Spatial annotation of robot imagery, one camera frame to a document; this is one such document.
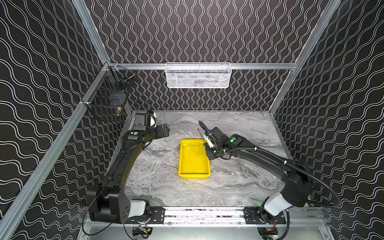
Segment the red black handled screwdriver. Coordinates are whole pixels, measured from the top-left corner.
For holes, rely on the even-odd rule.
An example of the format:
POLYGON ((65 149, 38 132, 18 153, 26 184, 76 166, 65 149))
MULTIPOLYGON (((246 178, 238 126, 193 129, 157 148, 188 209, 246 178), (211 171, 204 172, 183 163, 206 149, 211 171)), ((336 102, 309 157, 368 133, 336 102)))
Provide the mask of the red black handled screwdriver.
POLYGON ((206 135, 203 135, 200 129, 198 129, 202 139, 208 144, 209 148, 213 148, 215 145, 213 144, 212 140, 208 138, 206 135))

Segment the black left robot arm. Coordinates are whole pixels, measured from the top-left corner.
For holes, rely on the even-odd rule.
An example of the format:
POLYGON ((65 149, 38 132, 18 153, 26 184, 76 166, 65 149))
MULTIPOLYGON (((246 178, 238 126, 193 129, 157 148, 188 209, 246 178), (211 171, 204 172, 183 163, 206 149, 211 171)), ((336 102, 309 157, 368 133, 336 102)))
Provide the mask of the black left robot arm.
POLYGON ((154 140, 170 135, 167 124, 137 125, 122 137, 121 149, 95 186, 87 189, 88 215, 91 221, 126 224, 133 218, 145 223, 151 218, 151 206, 146 200, 129 199, 125 186, 134 163, 142 151, 154 140))

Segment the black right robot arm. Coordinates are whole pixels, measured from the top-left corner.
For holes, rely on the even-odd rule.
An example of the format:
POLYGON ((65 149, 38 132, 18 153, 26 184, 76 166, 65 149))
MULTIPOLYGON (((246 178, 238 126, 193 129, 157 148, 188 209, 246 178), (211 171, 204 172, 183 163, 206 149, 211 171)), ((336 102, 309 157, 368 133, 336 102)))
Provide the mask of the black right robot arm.
POLYGON ((203 127, 203 131, 209 160, 240 158, 268 171, 284 183, 280 192, 264 200, 259 208, 261 217, 275 217, 283 210, 306 205, 313 181, 306 173, 304 164, 262 149, 240 135, 228 137, 217 127, 211 130, 203 127))

